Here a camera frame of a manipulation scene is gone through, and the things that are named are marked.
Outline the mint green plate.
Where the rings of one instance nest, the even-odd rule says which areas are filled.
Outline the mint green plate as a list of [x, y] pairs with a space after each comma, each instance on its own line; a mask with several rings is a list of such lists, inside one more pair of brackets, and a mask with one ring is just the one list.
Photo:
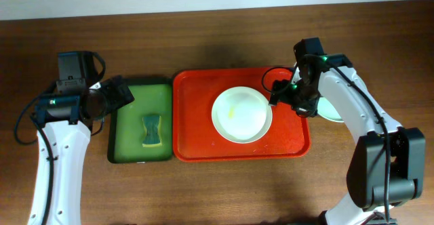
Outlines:
[[342, 117], [337, 110], [324, 97], [320, 97], [318, 101], [317, 114], [328, 121], [343, 123]]

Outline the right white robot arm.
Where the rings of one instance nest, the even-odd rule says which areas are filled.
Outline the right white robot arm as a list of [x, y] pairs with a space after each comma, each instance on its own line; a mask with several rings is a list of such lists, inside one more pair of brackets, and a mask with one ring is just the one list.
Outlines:
[[417, 199], [423, 190], [426, 140], [418, 128], [404, 128], [373, 99], [343, 54], [306, 54], [291, 79], [271, 84], [269, 104], [291, 106], [299, 117], [317, 115], [320, 98], [336, 109], [355, 151], [347, 172], [348, 193], [323, 211], [318, 224], [395, 224], [393, 207]]

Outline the dark green tray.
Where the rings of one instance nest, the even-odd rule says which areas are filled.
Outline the dark green tray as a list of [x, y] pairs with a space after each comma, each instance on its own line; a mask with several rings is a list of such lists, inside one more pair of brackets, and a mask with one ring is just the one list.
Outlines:
[[[127, 79], [134, 101], [111, 115], [107, 158], [111, 163], [143, 163], [172, 158], [172, 80], [166, 77]], [[161, 146], [142, 146], [146, 115], [161, 116]]]

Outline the cream white plate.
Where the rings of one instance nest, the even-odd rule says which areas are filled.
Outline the cream white plate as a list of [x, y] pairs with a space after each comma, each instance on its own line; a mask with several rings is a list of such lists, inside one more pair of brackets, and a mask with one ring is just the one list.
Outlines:
[[215, 130], [226, 140], [249, 144], [266, 135], [273, 112], [268, 100], [251, 87], [232, 87], [214, 101], [211, 118]]

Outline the yellow green sponge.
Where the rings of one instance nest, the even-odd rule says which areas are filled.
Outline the yellow green sponge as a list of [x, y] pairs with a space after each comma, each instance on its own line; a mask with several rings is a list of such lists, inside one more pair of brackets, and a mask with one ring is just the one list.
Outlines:
[[145, 148], [161, 146], [161, 116], [157, 114], [146, 115], [142, 118], [142, 122], [144, 127], [142, 146]]

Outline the red plastic tray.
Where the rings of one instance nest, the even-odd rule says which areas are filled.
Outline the red plastic tray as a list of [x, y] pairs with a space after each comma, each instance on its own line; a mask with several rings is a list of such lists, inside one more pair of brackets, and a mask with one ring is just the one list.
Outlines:
[[265, 97], [262, 86], [288, 79], [291, 72], [281, 68], [226, 68], [185, 70], [173, 82], [173, 147], [184, 162], [238, 161], [247, 159], [296, 158], [311, 147], [308, 121], [290, 106], [273, 107], [273, 121], [261, 139], [237, 144], [223, 138], [212, 123], [212, 105], [225, 90], [251, 87]]

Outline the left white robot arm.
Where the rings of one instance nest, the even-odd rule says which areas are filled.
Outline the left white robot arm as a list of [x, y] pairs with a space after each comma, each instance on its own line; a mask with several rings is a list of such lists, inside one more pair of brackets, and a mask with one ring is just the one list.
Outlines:
[[70, 85], [56, 92], [53, 82], [36, 98], [31, 121], [39, 157], [29, 224], [80, 224], [83, 164], [92, 123], [134, 101], [118, 75], [92, 85]]

